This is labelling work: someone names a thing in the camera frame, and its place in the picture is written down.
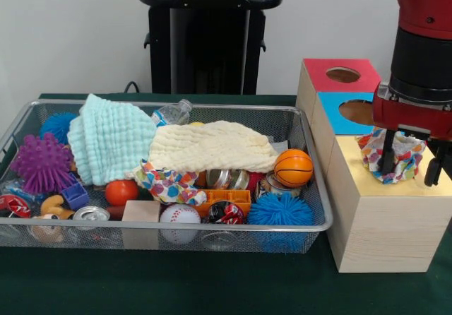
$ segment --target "orange basketball ball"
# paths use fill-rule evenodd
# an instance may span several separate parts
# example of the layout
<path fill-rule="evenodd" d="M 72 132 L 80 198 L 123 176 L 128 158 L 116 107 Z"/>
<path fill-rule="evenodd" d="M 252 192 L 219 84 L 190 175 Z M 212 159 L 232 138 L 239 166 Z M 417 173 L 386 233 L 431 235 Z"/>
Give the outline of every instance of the orange basketball ball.
<path fill-rule="evenodd" d="M 314 166 L 304 151 L 289 149 L 278 156 L 275 164 L 275 177 L 285 186 L 298 188 L 312 177 Z"/>

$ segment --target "orange plastic toy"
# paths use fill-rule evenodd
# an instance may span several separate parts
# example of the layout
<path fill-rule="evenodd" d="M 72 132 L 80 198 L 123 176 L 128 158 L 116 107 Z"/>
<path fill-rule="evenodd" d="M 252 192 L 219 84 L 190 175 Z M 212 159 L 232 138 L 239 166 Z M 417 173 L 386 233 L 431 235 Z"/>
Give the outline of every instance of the orange plastic toy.
<path fill-rule="evenodd" d="M 312 177 L 314 166 L 304 151 L 289 149 L 279 155 L 275 164 L 275 178 L 283 185 L 298 188 Z"/>
<path fill-rule="evenodd" d="M 207 216 L 211 205 L 218 201 L 229 201 L 237 204 L 245 214 L 248 215 L 251 209 L 251 193 L 249 190 L 204 190 L 207 194 L 207 201 L 200 206 L 192 206 L 198 214 L 204 218 Z"/>
<path fill-rule="evenodd" d="M 136 200 L 140 191 L 135 181 L 121 179 L 110 182 L 105 189 L 105 196 L 112 206 L 125 206 L 128 200 Z"/>

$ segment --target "baseball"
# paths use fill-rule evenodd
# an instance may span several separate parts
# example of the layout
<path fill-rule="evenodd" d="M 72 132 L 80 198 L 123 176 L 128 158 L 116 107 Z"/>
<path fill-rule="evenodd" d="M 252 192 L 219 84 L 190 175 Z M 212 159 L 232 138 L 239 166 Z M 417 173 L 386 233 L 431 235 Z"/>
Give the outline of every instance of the baseball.
<path fill-rule="evenodd" d="M 198 212 L 186 204 L 170 205 L 160 216 L 160 222 L 201 223 Z M 194 240 L 198 230 L 160 230 L 162 236 L 170 243 L 182 245 Z"/>

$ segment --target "wire mesh basket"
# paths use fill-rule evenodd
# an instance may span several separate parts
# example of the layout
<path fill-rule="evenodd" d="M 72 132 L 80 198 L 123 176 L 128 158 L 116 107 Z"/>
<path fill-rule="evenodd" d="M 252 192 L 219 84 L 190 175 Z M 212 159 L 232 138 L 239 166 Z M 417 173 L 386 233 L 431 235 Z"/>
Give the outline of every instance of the wire mesh basket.
<path fill-rule="evenodd" d="M 55 113 L 78 113 L 84 101 L 38 100 L 26 105 L 0 140 L 3 150 L 0 183 L 16 178 L 9 169 L 18 147 L 28 134 L 38 135 L 41 125 Z M 151 115 L 166 103 L 134 103 Z M 312 226 L 213 225 L 159 222 L 40 220 L 0 218 L 0 246 L 84 249 L 154 249 L 185 251 L 235 251 L 306 253 L 319 232 L 333 221 L 320 164 L 304 113 L 293 107 L 194 105 L 191 121 L 238 122 L 270 136 L 288 141 L 291 148 L 306 151 L 314 163 L 314 176 L 302 189 L 314 212 Z M 105 194 L 87 186 L 88 205 L 106 208 Z"/>

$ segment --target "white bottle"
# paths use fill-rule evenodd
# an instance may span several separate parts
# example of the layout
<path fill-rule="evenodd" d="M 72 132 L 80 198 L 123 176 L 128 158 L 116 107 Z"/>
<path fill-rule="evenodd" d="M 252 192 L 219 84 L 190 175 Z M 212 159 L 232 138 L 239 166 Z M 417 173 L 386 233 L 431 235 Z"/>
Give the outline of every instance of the white bottle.
<path fill-rule="evenodd" d="M 192 105 L 188 100 L 180 100 L 179 103 L 165 105 L 159 110 L 155 110 L 151 119 L 156 126 L 166 126 L 168 124 L 183 125 L 189 123 Z"/>

